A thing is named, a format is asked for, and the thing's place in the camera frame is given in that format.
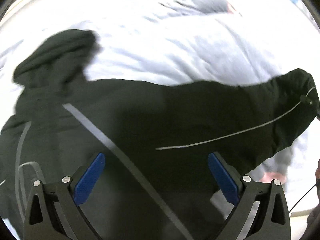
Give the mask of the person right hand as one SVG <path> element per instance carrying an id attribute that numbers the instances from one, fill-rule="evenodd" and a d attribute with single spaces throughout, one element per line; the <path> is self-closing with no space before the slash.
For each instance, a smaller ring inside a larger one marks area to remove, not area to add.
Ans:
<path id="1" fill-rule="evenodd" d="M 318 160 L 318 167 L 316 169 L 315 176 L 317 180 L 320 179 L 320 159 Z"/>

